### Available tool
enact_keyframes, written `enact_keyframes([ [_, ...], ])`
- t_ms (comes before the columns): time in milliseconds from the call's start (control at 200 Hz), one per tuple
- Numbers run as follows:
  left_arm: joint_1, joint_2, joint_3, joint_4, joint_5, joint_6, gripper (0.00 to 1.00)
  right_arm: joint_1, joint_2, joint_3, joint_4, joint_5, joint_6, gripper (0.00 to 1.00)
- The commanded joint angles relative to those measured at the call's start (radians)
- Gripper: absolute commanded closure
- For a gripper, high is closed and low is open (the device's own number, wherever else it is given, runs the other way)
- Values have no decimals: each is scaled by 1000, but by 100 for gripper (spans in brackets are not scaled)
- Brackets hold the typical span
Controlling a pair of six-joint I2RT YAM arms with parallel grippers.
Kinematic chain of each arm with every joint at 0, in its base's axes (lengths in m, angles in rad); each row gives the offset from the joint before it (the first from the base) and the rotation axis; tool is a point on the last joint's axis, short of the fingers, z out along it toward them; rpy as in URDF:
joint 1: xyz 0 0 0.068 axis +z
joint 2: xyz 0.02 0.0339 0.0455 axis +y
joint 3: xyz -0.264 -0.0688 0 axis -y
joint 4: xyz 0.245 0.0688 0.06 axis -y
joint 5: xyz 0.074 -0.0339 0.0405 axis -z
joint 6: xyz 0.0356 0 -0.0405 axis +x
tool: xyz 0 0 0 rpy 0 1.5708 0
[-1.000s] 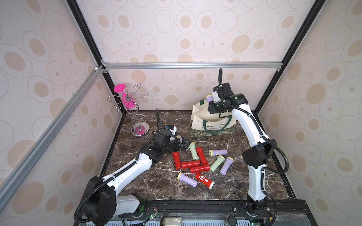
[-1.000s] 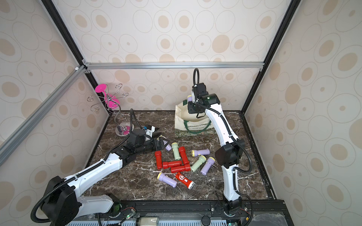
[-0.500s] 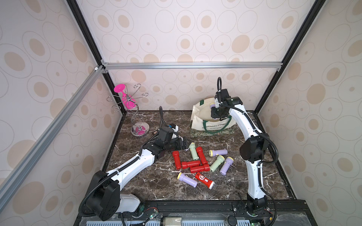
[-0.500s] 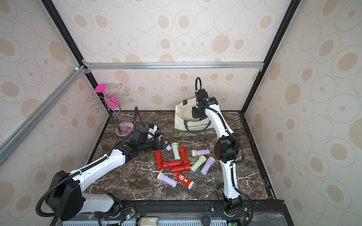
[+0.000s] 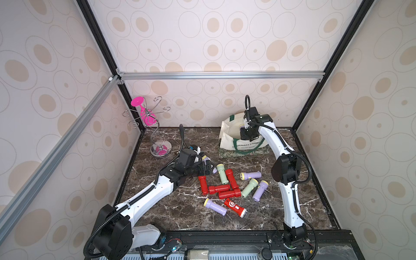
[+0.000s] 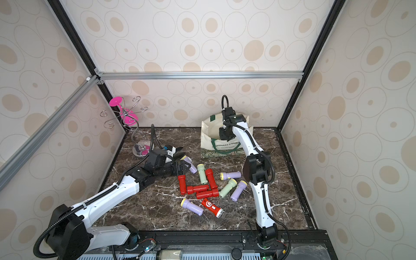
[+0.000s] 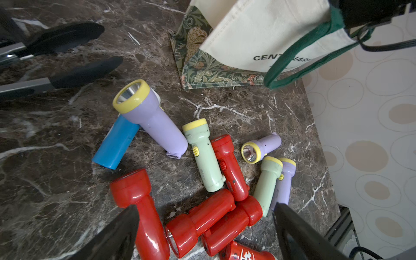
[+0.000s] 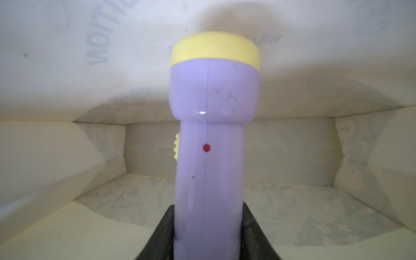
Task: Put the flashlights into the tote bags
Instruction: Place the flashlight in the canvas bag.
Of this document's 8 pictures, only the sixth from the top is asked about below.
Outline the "red flashlight vertical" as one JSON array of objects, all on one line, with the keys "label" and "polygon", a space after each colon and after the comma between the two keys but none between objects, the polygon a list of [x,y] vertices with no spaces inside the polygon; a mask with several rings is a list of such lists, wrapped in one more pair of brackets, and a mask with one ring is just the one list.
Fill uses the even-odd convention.
[{"label": "red flashlight vertical", "polygon": [[187,187],[186,187],[186,175],[178,175],[177,176],[179,181],[179,190],[182,196],[185,196],[187,194]]}]

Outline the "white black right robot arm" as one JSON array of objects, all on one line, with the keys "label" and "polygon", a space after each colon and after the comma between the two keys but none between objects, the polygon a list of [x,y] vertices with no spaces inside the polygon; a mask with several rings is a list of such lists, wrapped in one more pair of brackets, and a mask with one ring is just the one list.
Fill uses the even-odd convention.
[{"label": "white black right robot arm", "polygon": [[287,231],[287,227],[278,221],[272,213],[268,194],[269,185],[276,177],[270,153],[265,152],[254,139],[244,115],[237,114],[230,106],[226,95],[222,96],[222,126],[219,128],[221,140],[237,138],[246,160],[243,175],[249,182],[256,206],[257,243],[261,249],[269,249],[278,239],[278,227]]}]

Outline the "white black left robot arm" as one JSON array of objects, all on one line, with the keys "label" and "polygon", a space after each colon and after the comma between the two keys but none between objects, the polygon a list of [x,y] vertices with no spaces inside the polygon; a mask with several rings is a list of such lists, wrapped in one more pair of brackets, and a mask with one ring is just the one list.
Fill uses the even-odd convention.
[{"label": "white black left robot arm", "polygon": [[100,193],[71,207],[57,207],[46,230],[36,240],[37,258],[75,260],[85,252],[110,245],[123,245],[136,233],[129,224],[94,227],[110,209],[152,185],[158,178],[185,175],[193,166],[185,152],[154,149],[122,177]]}]

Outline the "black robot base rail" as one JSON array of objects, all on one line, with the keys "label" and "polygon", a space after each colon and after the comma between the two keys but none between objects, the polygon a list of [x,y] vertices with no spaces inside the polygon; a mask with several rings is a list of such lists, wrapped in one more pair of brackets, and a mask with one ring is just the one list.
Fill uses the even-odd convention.
[{"label": "black robot base rail", "polygon": [[61,260],[77,260],[85,253],[109,248],[111,253],[155,260],[335,260],[335,250],[324,230],[278,231],[260,243],[255,230],[138,231],[128,223],[66,231],[47,238]]}]

